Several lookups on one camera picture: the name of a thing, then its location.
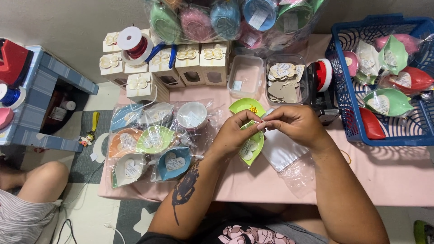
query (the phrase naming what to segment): blue ceramic dish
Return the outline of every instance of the blue ceramic dish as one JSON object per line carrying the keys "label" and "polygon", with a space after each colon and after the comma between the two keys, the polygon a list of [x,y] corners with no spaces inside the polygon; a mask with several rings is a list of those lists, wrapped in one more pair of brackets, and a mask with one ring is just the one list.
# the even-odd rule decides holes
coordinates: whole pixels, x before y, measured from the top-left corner
{"label": "blue ceramic dish", "polygon": [[[170,152],[174,153],[177,158],[183,158],[185,160],[185,165],[183,165],[179,169],[167,171],[166,156]],[[160,173],[161,179],[163,181],[166,181],[168,179],[172,179],[181,175],[182,173],[188,170],[188,167],[190,167],[190,163],[191,163],[191,155],[190,155],[190,149],[188,147],[176,147],[165,151],[163,155],[161,155],[160,160],[158,161],[158,171]]]}
{"label": "blue ceramic dish", "polygon": [[243,15],[244,18],[246,18],[247,23],[250,22],[250,19],[257,10],[262,10],[268,13],[267,18],[257,30],[265,31],[271,29],[277,18],[277,3],[274,0],[246,0],[243,4]]}
{"label": "blue ceramic dish", "polygon": [[[142,105],[141,104],[131,104],[133,109],[138,109]],[[110,131],[114,131],[117,129],[121,129],[126,127],[127,125],[137,121],[143,114],[143,109],[139,109],[137,111],[131,110],[130,105],[122,107],[112,117],[112,124],[110,125]]]}
{"label": "blue ceramic dish", "polygon": [[218,36],[234,40],[240,32],[241,13],[234,0],[217,0],[210,11],[211,24]]}

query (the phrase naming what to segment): forearm tattoo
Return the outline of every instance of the forearm tattoo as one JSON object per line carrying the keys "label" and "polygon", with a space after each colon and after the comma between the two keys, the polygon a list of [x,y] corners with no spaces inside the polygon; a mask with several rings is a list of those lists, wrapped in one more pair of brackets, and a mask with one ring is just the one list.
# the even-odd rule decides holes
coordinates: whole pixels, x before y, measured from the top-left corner
{"label": "forearm tattoo", "polygon": [[194,164],[186,173],[186,175],[179,181],[173,189],[172,206],[175,215],[176,224],[179,226],[178,218],[176,217],[175,206],[182,205],[190,200],[194,192],[194,184],[199,177],[199,163]]}

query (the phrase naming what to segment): clear plastic container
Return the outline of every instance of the clear plastic container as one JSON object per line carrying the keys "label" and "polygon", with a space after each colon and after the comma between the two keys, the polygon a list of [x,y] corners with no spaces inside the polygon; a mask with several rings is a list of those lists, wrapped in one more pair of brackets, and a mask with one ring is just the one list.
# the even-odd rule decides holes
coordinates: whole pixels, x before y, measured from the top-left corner
{"label": "clear plastic container", "polygon": [[[302,75],[302,78],[299,82],[300,87],[300,94],[301,94],[301,101],[298,103],[276,103],[270,100],[269,93],[268,93],[268,72],[270,71],[271,66],[277,64],[277,63],[291,63],[293,65],[304,65],[304,72]],[[301,104],[308,104],[308,98],[310,94],[310,87],[309,87],[309,81],[307,78],[307,65],[304,61],[304,58],[301,57],[298,54],[273,54],[270,55],[266,61],[265,61],[265,94],[267,97],[267,101],[271,106],[282,106],[282,105],[301,105]]]}
{"label": "clear plastic container", "polygon": [[264,72],[262,58],[249,55],[236,55],[229,65],[227,89],[235,98],[254,98],[261,85]]}

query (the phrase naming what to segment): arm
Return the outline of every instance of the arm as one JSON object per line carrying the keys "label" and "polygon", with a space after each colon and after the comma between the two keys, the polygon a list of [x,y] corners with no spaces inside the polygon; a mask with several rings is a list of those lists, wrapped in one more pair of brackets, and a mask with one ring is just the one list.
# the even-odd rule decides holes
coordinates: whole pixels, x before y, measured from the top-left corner
{"label": "arm", "polygon": [[389,243],[380,215],[315,112],[309,106],[282,106],[268,120],[266,126],[309,148],[316,163],[317,205],[332,241]]}
{"label": "arm", "polygon": [[194,164],[164,199],[148,231],[181,240],[194,234],[211,204],[223,162],[232,158],[248,138],[264,129],[265,124],[260,123],[240,130],[244,123],[252,119],[261,121],[249,110],[227,119],[204,159]]}

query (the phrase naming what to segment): blue plastic basket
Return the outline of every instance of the blue plastic basket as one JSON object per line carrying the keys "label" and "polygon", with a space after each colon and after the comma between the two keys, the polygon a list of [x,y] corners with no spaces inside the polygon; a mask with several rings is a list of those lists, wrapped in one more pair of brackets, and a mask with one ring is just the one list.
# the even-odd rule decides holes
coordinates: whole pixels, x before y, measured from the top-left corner
{"label": "blue plastic basket", "polygon": [[[370,146],[434,145],[434,101],[415,97],[410,103],[415,111],[402,123],[401,118],[376,114],[386,135],[382,140],[370,140],[360,116],[363,85],[354,82],[345,64],[343,50],[355,50],[359,40],[373,44],[374,40],[390,34],[405,33],[424,39],[434,33],[434,21],[427,17],[404,18],[402,14],[369,15],[362,21],[334,24],[332,39],[325,56],[333,66],[336,100],[342,108],[342,123],[349,142],[364,142]],[[425,42],[410,64],[434,77],[434,43]]]}

